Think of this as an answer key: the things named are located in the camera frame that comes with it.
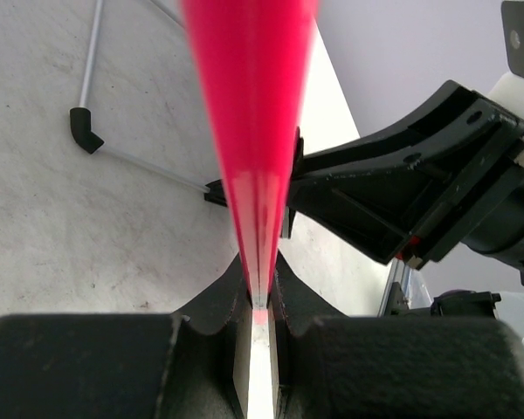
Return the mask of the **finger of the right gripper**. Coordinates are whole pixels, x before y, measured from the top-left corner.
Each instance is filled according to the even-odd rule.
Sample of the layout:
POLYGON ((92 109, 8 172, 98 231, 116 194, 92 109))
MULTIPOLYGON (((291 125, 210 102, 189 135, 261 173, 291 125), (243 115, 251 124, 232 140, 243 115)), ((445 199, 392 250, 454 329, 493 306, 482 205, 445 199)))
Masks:
POLYGON ((483 113, 485 97, 449 80, 402 120, 356 141, 304 159, 302 183, 411 183, 477 181, 478 127, 466 120, 483 113))
POLYGON ((453 183, 302 183, 292 179, 287 205, 381 264, 401 252, 433 214, 452 203, 453 183))

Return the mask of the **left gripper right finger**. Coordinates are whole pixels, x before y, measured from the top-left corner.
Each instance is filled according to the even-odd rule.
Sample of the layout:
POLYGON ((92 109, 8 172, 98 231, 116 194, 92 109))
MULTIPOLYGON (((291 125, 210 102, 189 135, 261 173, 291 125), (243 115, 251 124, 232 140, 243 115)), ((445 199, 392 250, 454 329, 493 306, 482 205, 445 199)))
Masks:
POLYGON ((524 418, 524 347, 481 317, 349 317, 278 258, 278 418, 524 418))

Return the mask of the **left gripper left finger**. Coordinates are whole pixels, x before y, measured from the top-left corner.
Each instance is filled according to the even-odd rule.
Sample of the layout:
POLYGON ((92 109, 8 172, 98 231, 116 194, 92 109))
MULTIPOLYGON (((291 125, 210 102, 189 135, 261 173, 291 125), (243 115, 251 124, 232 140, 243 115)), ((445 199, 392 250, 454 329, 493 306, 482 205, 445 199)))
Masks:
POLYGON ((243 418, 250 299, 234 259, 172 313, 0 317, 0 418, 243 418))

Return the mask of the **pink framed whiteboard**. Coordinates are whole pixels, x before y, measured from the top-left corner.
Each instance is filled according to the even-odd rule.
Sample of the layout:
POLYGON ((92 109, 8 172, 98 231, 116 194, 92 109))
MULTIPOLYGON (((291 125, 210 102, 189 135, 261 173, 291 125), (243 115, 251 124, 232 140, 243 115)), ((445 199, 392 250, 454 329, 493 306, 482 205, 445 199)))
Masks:
POLYGON ((267 317, 315 1, 184 1, 255 318, 267 317))

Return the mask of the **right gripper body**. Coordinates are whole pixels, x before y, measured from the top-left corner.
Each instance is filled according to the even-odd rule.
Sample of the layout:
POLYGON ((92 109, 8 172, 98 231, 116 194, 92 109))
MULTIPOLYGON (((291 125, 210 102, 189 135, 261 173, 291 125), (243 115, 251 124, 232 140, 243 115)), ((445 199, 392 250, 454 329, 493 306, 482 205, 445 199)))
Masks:
POLYGON ((482 134, 488 143, 460 171, 452 203, 433 214, 401 259, 421 269, 462 243, 518 270, 524 285, 524 120, 500 113, 482 134))

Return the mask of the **black whiteboard eraser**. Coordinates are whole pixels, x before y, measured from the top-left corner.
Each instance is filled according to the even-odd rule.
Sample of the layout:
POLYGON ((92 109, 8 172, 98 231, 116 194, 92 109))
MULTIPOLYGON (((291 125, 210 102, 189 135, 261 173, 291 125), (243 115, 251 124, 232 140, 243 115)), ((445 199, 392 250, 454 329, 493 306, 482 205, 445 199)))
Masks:
MULTIPOLYGON (((295 149, 293 153, 293 165, 291 179, 293 179, 300 171, 303 161, 304 154, 304 140, 300 133, 300 127, 296 127, 295 131, 295 149)), ((288 206, 285 207, 284 219, 281 229, 281 238, 290 239, 293 230, 293 220, 296 212, 290 209, 288 206)))

